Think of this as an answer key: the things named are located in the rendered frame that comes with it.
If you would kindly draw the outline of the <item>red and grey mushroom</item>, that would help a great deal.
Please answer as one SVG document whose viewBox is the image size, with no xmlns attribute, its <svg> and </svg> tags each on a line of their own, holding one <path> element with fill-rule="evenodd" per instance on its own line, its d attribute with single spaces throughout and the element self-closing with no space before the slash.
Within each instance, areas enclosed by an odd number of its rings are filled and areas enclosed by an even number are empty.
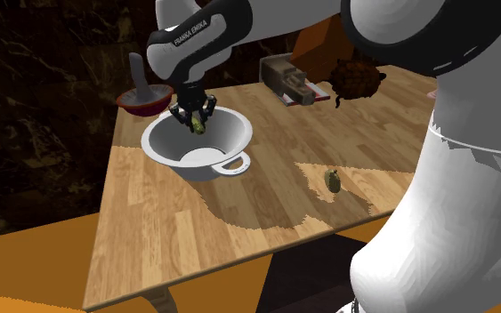
<svg viewBox="0 0 501 313">
<path fill-rule="evenodd" d="M 174 89 L 167 84 L 148 84 L 139 53 L 129 53 L 129 64 L 134 88 L 119 95 L 116 104 L 134 116 L 159 115 L 169 106 Z"/>
</svg>

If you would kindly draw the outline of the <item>white and red flat book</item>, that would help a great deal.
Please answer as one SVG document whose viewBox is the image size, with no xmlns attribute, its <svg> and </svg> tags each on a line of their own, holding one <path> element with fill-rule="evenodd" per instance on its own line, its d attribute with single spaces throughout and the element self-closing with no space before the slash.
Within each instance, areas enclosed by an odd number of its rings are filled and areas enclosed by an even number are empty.
<svg viewBox="0 0 501 313">
<path fill-rule="evenodd" d="M 306 83 L 305 84 L 307 86 L 308 89 L 310 89 L 311 91 L 315 92 L 315 102 L 318 102 L 318 101 L 323 101 L 323 100 L 329 100 L 330 99 L 330 95 L 323 91 L 322 89 L 320 89 L 317 85 L 315 85 L 314 83 Z M 286 95 L 285 93 L 283 94 L 282 97 L 279 97 L 279 100 L 287 107 L 289 106 L 294 106 L 294 105 L 299 105 L 299 102 L 296 102 L 294 100 L 292 100 L 288 95 Z"/>
</svg>

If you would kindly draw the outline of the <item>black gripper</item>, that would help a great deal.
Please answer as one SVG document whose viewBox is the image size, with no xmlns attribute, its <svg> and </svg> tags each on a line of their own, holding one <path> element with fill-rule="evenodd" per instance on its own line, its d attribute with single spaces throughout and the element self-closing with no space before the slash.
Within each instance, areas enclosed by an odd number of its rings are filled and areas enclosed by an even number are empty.
<svg viewBox="0 0 501 313">
<path fill-rule="evenodd" d="M 206 94 L 200 80 L 177 84 L 175 87 L 177 103 L 169 112 L 181 123 L 194 132 L 191 111 L 198 111 L 200 123 L 206 126 L 207 119 L 213 115 L 217 99 L 213 94 Z"/>
</svg>

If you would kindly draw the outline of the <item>green pickle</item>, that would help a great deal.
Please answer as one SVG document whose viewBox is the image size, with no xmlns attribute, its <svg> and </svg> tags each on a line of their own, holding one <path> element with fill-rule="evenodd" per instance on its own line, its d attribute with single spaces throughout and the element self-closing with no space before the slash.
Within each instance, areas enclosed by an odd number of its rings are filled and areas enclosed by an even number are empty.
<svg viewBox="0 0 501 313">
<path fill-rule="evenodd" d="M 341 190 L 341 180 L 336 169 L 327 169 L 324 173 L 324 181 L 330 192 L 338 193 Z"/>
<path fill-rule="evenodd" d="M 194 133 L 201 135 L 206 132 L 206 126 L 205 126 L 206 119 L 202 117 L 197 111 L 194 111 L 192 113 L 190 121 Z"/>
</svg>

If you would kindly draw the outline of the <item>brown wooden block toy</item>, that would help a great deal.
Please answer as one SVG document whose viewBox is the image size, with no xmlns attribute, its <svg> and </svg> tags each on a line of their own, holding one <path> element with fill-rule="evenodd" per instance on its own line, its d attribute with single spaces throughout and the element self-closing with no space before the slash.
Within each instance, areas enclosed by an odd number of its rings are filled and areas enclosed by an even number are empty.
<svg viewBox="0 0 501 313">
<path fill-rule="evenodd" d="M 286 95 L 301 105 L 311 105 L 316 93 L 305 84 L 307 73 L 290 62 L 291 56 L 284 53 L 261 58 L 259 81 L 280 98 Z"/>
</svg>

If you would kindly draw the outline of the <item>light wooden table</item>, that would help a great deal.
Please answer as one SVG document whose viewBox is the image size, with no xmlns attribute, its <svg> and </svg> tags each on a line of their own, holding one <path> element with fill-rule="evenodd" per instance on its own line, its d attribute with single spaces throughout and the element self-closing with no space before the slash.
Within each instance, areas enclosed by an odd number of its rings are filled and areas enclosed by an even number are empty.
<svg viewBox="0 0 501 313">
<path fill-rule="evenodd" d="M 83 308 L 168 288 L 389 214 L 416 168 L 436 83 L 387 66 L 371 98 L 283 105 L 264 84 L 216 90 L 254 128 L 249 169 L 188 182 L 150 160 L 149 120 L 117 116 Z M 330 192 L 327 169 L 341 190 Z"/>
</svg>

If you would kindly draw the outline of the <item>dark brown spiky ball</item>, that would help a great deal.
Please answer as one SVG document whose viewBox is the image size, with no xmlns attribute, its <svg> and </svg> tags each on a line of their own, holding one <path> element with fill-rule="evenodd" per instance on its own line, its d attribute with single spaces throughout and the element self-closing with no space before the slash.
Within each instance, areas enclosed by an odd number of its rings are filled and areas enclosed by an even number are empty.
<svg viewBox="0 0 501 313">
<path fill-rule="evenodd" d="M 371 98 L 385 78 L 385 73 L 363 61 L 338 60 L 327 81 L 336 94 L 335 107 L 339 108 L 341 99 Z"/>
</svg>

